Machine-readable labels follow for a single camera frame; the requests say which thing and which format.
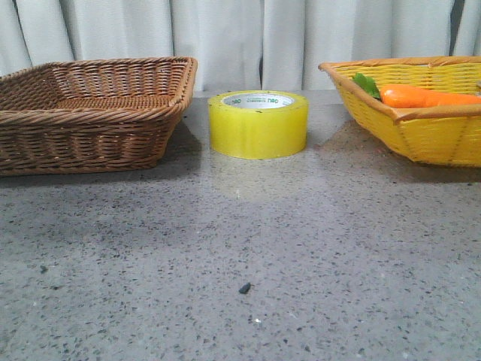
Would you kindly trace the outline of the white curtain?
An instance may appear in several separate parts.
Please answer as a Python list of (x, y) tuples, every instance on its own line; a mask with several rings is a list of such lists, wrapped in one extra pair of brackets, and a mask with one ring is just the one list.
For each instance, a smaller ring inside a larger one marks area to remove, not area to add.
[(322, 62), (480, 52), (478, 1), (3, 1), (1, 72), (191, 56), (199, 91), (321, 90)]

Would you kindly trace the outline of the yellow woven basket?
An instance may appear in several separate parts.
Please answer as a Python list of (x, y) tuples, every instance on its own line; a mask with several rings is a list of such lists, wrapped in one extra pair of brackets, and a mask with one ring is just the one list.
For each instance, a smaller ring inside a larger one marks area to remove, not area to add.
[(357, 73), (372, 77), (378, 87), (391, 83), (439, 92), (480, 90), (479, 56), (430, 56), (324, 62), (354, 120), (389, 149), (414, 162), (433, 165), (480, 165), (480, 106), (450, 105), (397, 109), (369, 96), (353, 81)]

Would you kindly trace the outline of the yellow tape roll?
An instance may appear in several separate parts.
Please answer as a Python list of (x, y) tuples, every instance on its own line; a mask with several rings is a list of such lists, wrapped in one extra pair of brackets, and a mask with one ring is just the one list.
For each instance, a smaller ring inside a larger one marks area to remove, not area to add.
[(280, 91), (247, 90), (208, 100), (210, 146), (242, 159), (273, 159), (307, 143), (308, 100)]

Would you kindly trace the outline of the orange toy carrot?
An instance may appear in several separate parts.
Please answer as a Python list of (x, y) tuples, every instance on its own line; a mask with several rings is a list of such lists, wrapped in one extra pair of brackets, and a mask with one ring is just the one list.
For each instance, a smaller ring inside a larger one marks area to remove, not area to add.
[(379, 88), (372, 77), (355, 73), (352, 80), (368, 95), (391, 108), (432, 108), (441, 105), (479, 105), (480, 97), (444, 93), (406, 84), (388, 84)]

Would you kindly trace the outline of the brown wicker basket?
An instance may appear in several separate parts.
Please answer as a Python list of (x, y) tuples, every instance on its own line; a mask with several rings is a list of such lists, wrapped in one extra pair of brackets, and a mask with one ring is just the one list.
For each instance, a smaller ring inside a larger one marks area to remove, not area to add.
[(192, 57), (50, 62), (1, 78), (1, 173), (152, 168), (189, 107)]

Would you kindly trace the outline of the small black debris piece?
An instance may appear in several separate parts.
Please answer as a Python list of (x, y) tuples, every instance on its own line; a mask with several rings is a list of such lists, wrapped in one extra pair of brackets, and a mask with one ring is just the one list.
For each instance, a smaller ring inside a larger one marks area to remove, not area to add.
[(247, 294), (249, 291), (250, 291), (250, 288), (251, 288), (251, 283), (248, 282), (248, 283), (245, 283), (239, 290), (238, 292), (240, 294)]

